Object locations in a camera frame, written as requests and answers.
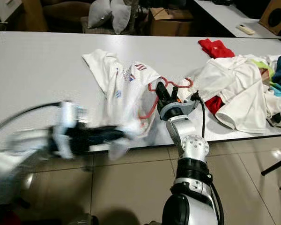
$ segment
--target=black stand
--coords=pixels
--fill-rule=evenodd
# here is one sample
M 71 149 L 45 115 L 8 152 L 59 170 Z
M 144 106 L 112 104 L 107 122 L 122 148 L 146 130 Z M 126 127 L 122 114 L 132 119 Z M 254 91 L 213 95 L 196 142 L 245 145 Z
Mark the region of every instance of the black stand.
M 279 168 L 281 166 L 281 161 L 279 161 L 278 163 L 272 165 L 271 167 L 267 168 L 266 170 L 261 172 L 262 176 L 265 176 L 266 174 L 268 174 L 269 172 Z

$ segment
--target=white desk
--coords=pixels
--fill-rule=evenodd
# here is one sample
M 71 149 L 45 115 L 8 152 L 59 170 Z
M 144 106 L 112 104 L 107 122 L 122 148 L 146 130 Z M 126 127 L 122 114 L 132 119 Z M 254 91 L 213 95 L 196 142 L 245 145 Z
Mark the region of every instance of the white desk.
M 205 38 L 0 32 L 0 121 L 31 106 L 70 99 L 88 109 L 90 126 L 96 127 L 101 120 L 104 96 L 82 54 L 97 48 L 115 52 L 127 65 L 139 60 L 178 82 L 209 59 L 198 44 L 201 39 Z M 235 54 L 281 54 L 279 40 L 221 40 Z M 47 108 L 22 116 L 0 132 L 0 143 L 16 130 L 54 124 L 57 113 L 57 109 Z M 231 130 L 222 126 L 208 110 L 206 114 L 207 141 L 281 135 L 281 128 L 268 124 L 263 135 Z M 200 134 L 201 108 L 193 111 L 190 118 Z M 165 123 L 157 116 L 148 138 L 135 141 L 133 146 L 167 144 L 172 141 Z
M 211 1 L 194 0 L 206 12 L 208 12 L 221 25 L 229 30 L 238 38 L 281 38 L 270 32 L 268 29 L 258 23 L 259 19 L 251 19 L 239 11 L 234 5 L 222 6 L 216 5 Z M 236 26 L 242 24 L 255 31 L 255 34 L 248 35 Z

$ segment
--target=cardboard box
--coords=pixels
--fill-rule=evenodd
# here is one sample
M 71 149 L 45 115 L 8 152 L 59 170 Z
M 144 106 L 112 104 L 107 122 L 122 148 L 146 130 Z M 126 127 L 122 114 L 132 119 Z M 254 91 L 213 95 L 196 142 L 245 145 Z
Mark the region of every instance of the cardboard box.
M 152 36 L 188 36 L 193 16 L 188 10 L 151 8 L 148 34 Z

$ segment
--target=pile of clothes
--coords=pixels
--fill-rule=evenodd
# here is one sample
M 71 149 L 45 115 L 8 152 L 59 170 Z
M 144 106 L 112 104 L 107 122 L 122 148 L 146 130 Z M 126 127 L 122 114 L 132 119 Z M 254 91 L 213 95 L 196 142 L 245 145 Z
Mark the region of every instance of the pile of clothes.
M 212 59 L 194 71 L 191 88 L 179 89 L 180 100 L 198 90 L 210 112 L 239 131 L 264 133 L 266 120 L 281 127 L 281 55 L 235 56 L 219 40 L 199 44 Z

